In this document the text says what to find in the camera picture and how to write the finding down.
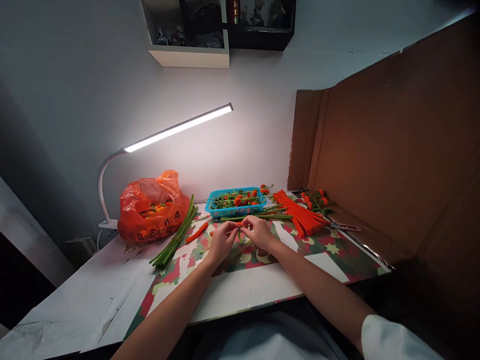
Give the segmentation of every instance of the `white shelf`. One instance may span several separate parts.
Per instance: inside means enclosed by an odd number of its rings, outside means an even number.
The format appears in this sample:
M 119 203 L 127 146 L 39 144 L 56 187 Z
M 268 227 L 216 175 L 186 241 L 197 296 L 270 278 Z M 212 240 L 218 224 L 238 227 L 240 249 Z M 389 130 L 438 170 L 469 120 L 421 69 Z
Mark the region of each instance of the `white shelf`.
M 148 52 L 164 67 L 221 68 L 230 67 L 229 35 L 223 30 L 224 48 L 156 45 L 154 14 L 180 11 L 178 0 L 140 0 L 145 20 Z M 222 22 L 227 22 L 225 0 L 220 0 Z

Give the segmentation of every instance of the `toy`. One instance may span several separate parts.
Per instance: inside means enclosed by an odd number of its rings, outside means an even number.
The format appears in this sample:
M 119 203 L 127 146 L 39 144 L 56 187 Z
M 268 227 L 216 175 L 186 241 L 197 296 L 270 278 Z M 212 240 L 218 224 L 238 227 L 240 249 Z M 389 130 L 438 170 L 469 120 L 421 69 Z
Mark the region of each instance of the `toy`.
M 171 43 L 173 46 L 188 46 L 187 39 L 184 35 L 184 28 L 182 26 L 176 26 L 176 31 L 171 34 Z
M 247 5 L 245 5 L 243 9 L 241 9 L 241 23 L 240 23 L 244 26 L 250 25 L 249 20 L 247 19 L 247 11 L 248 11 L 248 8 L 247 8 Z
M 169 39 L 162 32 L 161 28 L 158 28 L 158 31 L 156 32 L 156 44 L 157 45 L 166 45 L 166 46 L 170 45 Z
M 281 28 L 286 14 L 282 5 L 282 0 L 273 0 L 268 10 L 270 18 L 268 19 L 269 28 Z
M 265 0 L 255 0 L 255 9 L 253 9 L 253 17 L 250 18 L 252 26 L 264 27 L 265 23 L 262 19 L 262 7 Z

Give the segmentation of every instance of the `white desk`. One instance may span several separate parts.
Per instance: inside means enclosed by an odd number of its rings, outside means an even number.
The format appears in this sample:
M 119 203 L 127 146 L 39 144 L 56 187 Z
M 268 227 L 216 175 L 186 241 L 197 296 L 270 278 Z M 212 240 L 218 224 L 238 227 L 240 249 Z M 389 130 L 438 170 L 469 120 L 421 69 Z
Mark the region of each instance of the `white desk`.
M 122 341 L 155 278 L 149 261 L 167 246 L 171 237 L 130 252 L 125 252 L 125 241 L 115 237 L 0 340 L 0 358 L 41 360 Z M 312 255 L 309 260 L 345 282 L 345 274 L 326 253 Z M 237 287 L 245 284 L 251 289 L 255 284 L 263 287 L 266 279 L 269 284 L 276 284 L 269 292 L 272 299 L 301 294 L 279 264 L 222 274 L 212 280 L 192 322 L 244 310 L 245 306 L 236 308 L 234 301 L 216 300 L 232 295 L 226 286 L 229 283 L 234 282 Z M 163 288 L 156 303 L 174 288 Z M 249 301 L 248 307 L 260 305 L 257 299 L 245 301 Z

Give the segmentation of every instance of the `lamp arm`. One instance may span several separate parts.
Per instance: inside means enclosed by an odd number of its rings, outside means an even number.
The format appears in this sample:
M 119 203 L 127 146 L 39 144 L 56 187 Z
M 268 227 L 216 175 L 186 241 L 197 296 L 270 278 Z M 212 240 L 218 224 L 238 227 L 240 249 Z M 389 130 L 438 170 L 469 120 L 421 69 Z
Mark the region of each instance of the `lamp arm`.
M 109 212 L 107 211 L 107 206 L 105 205 L 105 199 L 104 199 L 104 190 L 103 190 L 103 180 L 104 180 L 104 172 L 105 168 L 111 162 L 113 159 L 115 159 L 117 156 L 120 156 L 122 154 L 127 154 L 127 152 L 123 149 L 114 152 L 112 155 L 107 157 L 100 166 L 100 170 L 98 171 L 98 199 L 100 200 L 100 206 L 101 210 L 103 211 L 103 216 L 105 217 L 105 220 L 107 224 L 110 222 L 110 216 Z

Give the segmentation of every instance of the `lamp light bar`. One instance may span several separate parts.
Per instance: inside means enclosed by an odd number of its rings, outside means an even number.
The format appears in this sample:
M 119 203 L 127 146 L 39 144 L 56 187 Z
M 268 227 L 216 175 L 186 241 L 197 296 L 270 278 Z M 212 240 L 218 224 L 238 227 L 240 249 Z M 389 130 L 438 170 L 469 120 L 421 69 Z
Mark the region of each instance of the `lamp light bar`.
M 177 125 L 171 126 L 169 128 L 166 128 L 165 130 L 162 130 L 153 135 L 147 136 L 137 142 L 134 142 L 133 144 L 125 146 L 123 150 L 125 150 L 127 153 L 134 152 L 135 150 L 138 150 L 147 145 L 153 144 L 158 140 L 165 139 L 173 134 L 177 134 L 179 132 L 182 132 L 183 130 L 194 127 L 195 125 L 204 123 L 208 120 L 219 117 L 220 115 L 229 113 L 233 111 L 233 109 L 234 108 L 232 107 L 232 103 L 229 102 L 227 105 L 218 107 L 216 109 L 203 113 L 202 115 L 195 116 L 189 120 L 183 121 L 181 123 L 178 123 Z

